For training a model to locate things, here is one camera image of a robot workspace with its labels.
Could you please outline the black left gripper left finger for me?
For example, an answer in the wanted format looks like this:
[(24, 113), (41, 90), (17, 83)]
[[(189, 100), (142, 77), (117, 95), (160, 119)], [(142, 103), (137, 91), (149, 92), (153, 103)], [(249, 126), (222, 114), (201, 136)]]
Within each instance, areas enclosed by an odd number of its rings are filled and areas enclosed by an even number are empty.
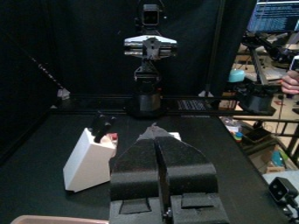
[(109, 224), (160, 224), (153, 127), (118, 156), (110, 173)]

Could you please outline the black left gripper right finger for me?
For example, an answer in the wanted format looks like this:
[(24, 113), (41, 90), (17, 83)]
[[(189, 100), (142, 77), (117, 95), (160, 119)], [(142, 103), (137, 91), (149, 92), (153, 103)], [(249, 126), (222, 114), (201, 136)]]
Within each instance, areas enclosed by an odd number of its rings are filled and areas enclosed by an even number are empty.
[(229, 224), (217, 174), (201, 151), (166, 131), (154, 134), (164, 205), (172, 224)]

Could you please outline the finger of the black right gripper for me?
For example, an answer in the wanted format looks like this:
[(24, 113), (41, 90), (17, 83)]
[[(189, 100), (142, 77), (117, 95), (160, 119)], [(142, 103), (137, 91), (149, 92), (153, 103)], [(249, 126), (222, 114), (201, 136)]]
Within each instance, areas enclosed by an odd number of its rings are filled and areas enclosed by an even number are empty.
[(150, 38), (142, 41), (142, 47), (144, 47), (142, 56), (145, 59), (149, 60), (152, 56), (152, 39)]
[(161, 45), (160, 41), (156, 38), (153, 38), (153, 40), (152, 40), (152, 60), (160, 59), (158, 58), (160, 45)]

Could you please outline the person's hand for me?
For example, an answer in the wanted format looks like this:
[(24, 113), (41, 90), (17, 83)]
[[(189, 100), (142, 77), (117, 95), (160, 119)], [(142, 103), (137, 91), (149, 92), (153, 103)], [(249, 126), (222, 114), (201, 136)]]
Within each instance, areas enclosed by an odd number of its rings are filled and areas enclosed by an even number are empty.
[(289, 70), (281, 78), (281, 91), (289, 95), (299, 95), (299, 73)]

